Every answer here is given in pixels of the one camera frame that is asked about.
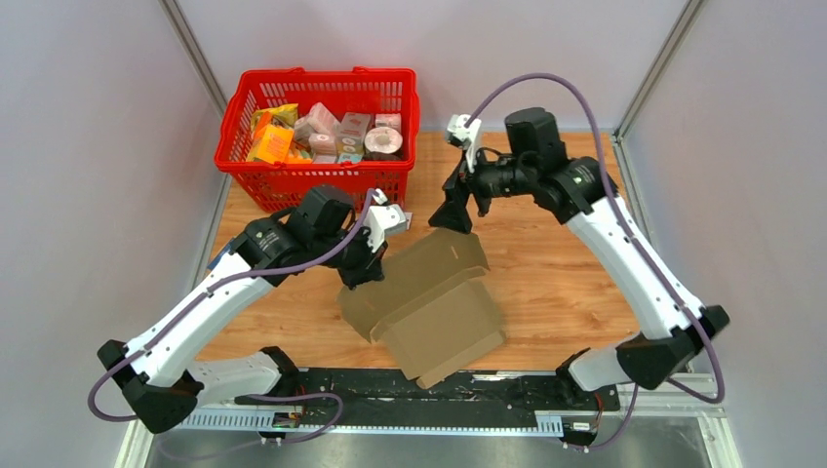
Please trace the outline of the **brown cardboard paper box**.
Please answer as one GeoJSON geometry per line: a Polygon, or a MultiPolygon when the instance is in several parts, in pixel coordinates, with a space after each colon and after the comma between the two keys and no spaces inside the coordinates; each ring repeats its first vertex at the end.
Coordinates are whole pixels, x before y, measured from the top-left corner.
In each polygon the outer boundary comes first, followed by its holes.
{"type": "Polygon", "coordinates": [[[336,302],[366,341],[383,344],[405,379],[429,389],[506,340],[476,234],[437,228],[382,263],[384,278],[336,302]]]}

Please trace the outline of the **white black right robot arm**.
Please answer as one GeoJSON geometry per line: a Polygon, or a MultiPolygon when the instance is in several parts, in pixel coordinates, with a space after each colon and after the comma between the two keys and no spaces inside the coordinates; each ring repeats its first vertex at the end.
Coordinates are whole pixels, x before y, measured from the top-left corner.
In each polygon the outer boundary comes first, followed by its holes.
{"type": "Polygon", "coordinates": [[[430,225],[468,234],[470,200],[484,216],[494,198],[532,196],[598,258],[640,328],[615,345],[585,349],[564,361],[555,371],[558,399],[578,409],[596,390],[614,384],[656,389],[729,324],[729,314],[683,288],[642,238],[614,182],[602,180],[598,160],[568,156],[552,113],[530,107],[509,114],[504,123],[510,150],[490,160],[481,145],[480,120],[468,114],[451,118],[446,140],[462,156],[443,185],[445,200],[430,225]]]}

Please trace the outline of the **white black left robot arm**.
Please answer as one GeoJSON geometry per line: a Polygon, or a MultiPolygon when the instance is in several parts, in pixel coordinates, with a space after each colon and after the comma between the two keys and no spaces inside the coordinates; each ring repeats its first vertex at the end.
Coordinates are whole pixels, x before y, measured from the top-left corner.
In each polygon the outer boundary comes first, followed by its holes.
{"type": "Polygon", "coordinates": [[[311,188],[298,205],[249,222],[202,282],[155,325],[129,341],[105,342],[98,350],[102,381],[119,387],[131,419],[153,434],[210,404],[299,401],[297,368],[276,346],[212,362],[199,353],[293,275],[327,267],[350,290],[381,280],[387,240],[407,226],[404,211],[378,188],[362,206],[337,187],[311,188]]]}

